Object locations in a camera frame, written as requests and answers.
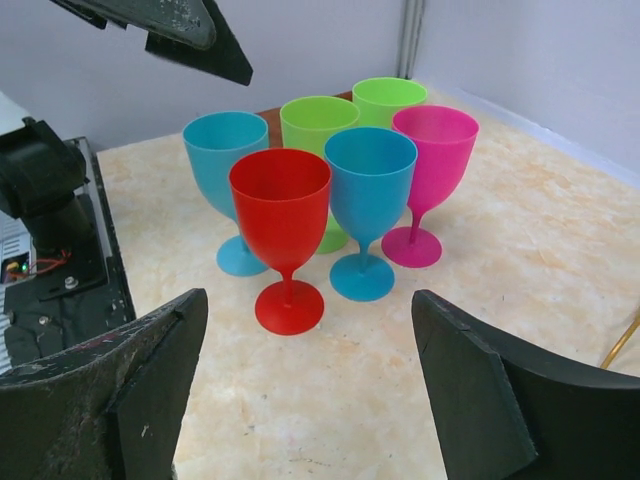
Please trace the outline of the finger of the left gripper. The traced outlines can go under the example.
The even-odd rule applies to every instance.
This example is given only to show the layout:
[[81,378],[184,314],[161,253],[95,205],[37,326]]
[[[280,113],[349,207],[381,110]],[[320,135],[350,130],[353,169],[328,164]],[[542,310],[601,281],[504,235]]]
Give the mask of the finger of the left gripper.
[[104,29],[109,23],[147,32],[145,50],[164,60],[248,86],[253,68],[216,2],[76,0],[59,7]]

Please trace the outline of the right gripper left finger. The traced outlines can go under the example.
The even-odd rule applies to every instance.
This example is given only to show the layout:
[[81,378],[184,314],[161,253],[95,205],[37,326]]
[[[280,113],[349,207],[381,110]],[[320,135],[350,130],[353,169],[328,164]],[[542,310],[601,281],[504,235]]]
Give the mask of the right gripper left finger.
[[175,478],[207,318],[207,293],[194,288],[2,374],[2,478]]

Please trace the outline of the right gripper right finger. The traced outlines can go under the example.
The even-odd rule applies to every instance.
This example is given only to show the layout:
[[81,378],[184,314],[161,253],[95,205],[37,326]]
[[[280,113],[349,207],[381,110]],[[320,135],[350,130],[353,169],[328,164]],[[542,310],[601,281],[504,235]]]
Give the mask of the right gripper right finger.
[[639,380],[563,357],[429,290],[411,316],[450,479],[636,479]]

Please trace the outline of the blue wine glass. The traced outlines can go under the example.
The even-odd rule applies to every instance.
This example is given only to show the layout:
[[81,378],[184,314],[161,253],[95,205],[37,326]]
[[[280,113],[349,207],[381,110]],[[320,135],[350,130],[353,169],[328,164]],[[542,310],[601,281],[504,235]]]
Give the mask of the blue wine glass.
[[369,253],[406,207],[417,147],[406,135],[380,127],[354,127],[334,134],[324,156],[332,171],[330,207],[359,251],[337,260],[329,279],[343,297],[375,301],[394,286],[391,266]]
[[[229,173],[241,158],[269,147],[266,120],[245,111],[211,113],[188,123],[182,139],[201,194],[216,211],[236,221]],[[267,270],[240,234],[221,245],[216,262],[223,272],[238,277]]]

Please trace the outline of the green wine glass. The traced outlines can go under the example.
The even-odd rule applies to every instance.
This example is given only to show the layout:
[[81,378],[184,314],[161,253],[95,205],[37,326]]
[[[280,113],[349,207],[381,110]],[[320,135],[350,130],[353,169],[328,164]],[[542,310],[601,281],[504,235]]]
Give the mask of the green wine glass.
[[360,126],[390,128],[398,111],[422,105],[427,98],[428,90],[422,84],[396,77],[369,78],[352,87]]
[[359,110],[349,101],[310,105],[281,111],[282,144],[286,148],[305,150],[324,158],[327,140],[359,122]]

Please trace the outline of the red wine glass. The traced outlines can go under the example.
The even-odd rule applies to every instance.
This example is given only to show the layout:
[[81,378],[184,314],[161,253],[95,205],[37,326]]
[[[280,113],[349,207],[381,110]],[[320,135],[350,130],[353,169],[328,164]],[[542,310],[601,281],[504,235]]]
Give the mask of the red wine glass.
[[329,212],[331,170],[319,156],[270,148],[241,158],[229,174],[240,232],[250,250],[282,280],[257,297],[255,315],[268,331],[297,335],[324,313],[317,288],[294,272],[316,252]]

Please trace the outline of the pink wine glass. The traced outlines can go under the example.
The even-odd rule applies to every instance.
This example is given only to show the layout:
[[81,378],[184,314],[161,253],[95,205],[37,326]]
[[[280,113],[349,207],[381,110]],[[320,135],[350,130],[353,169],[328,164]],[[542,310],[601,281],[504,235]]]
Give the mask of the pink wine glass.
[[413,140],[418,151],[407,201],[412,223],[389,231],[381,247],[400,266],[429,267],[440,259],[442,245],[434,234],[420,227],[420,222],[461,182],[480,126],[464,111],[443,105],[420,105],[397,112],[392,128]]

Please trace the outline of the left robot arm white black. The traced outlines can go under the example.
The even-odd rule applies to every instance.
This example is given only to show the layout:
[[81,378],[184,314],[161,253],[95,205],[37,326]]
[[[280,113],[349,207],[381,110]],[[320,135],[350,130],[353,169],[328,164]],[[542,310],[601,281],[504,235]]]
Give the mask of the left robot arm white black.
[[[253,69],[214,1],[62,1],[99,29],[114,23],[147,33],[148,53],[240,85]],[[7,307],[73,296],[127,297],[96,157],[61,139],[44,120],[1,97],[1,217],[22,224],[25,254],[1,262]]]

